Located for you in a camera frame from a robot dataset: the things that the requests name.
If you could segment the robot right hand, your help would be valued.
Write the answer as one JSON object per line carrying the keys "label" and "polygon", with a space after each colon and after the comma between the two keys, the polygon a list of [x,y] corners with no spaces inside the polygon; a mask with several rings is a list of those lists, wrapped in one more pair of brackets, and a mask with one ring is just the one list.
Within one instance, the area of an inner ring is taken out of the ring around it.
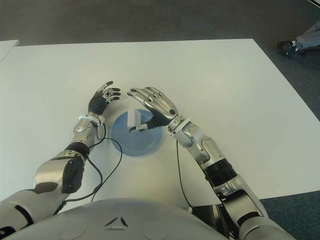
{"label": "robot right hand", "polygon": [[177,115],[175,104],[157,88],[131,88],[127,95],[140,102],[152,113],[152,118],[140,125],[132,127],[129,132],[142,132],[167,126]]}

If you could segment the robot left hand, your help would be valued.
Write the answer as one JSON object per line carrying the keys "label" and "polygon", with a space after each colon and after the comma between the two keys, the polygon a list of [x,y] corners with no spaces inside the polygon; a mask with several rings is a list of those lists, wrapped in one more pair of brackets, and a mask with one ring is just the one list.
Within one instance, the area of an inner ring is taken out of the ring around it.
{"label": "robot left hand", "polygon": [[93,95],[88,104],[88,113],[102,115],[107,106],[120,99],[120,89],[111,87],[113,81],[104,83]]}

